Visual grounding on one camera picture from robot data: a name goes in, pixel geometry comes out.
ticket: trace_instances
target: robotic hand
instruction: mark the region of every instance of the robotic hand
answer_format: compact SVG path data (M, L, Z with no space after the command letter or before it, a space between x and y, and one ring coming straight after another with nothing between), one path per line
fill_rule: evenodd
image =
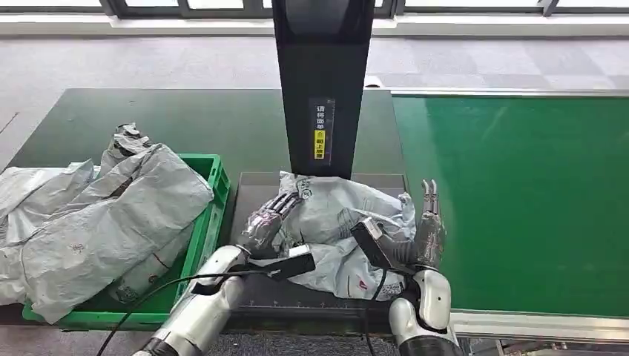
M422 186L424 206L415 241L394 241L369 217L352 228L352 235L373 266L406 278L406 291L389 308L389 324L400 354L462 356L449 326L450 284L438 271L445 228L437 184L424 180Z
M315 261L306 245L291 248L288 256L280 256L271 248L283 219L301 202L297 193L269 200L249 216L238 244L217 249L197 273L260 270L270 278L281 280L314 270ZM264 267L248 264L250 259L277 257L285 258ZM238 307L244 289L243 277L193 280L172 308L168 320L134 356L206 355L231 311Z

